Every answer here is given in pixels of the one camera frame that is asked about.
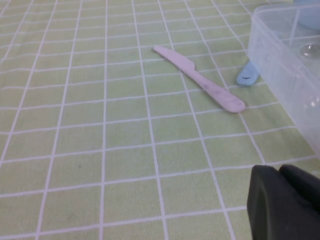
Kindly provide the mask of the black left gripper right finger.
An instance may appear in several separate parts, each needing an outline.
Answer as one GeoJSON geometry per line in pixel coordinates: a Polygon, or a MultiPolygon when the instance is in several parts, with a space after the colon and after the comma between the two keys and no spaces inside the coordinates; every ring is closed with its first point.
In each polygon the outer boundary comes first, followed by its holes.
{"type": "Polygon", "coordinates": [[[280,174],[289,185],[312,207],[320,211],[320,179],[292,164],[284,164],[279,168],[280,174]]]}

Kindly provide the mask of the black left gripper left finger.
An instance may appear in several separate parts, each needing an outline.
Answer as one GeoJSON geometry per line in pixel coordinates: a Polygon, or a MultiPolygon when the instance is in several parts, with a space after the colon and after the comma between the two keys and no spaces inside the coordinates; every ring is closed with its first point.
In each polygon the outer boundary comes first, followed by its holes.
{"type": "Polygon", "coordinates": [[[254,240],[318,240],[320,211],[304,200],[279,169],[251,169],[247,213],[254,240]]]}

